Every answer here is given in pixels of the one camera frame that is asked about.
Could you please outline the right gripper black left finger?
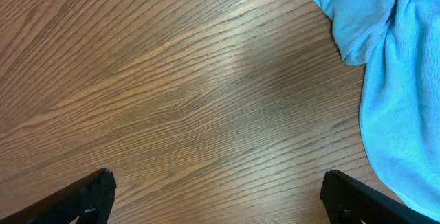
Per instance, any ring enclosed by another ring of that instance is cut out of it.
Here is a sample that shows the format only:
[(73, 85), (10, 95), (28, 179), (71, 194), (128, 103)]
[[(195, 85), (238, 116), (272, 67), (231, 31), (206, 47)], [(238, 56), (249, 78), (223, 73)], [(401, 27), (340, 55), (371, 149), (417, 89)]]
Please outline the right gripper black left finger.
[(1, 222), (106, 224), (115, 201), (116, 188), (113, 173), (107, 168), (101, 168), (1, 219)]

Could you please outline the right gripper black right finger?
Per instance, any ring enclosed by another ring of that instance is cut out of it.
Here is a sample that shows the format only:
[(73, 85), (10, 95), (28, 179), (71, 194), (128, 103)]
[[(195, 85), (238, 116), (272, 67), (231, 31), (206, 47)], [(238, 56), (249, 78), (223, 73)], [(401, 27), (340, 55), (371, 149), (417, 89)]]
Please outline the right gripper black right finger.
[(331, 224), (439, 224), (339, 170), (324, 174), (320, 200)]

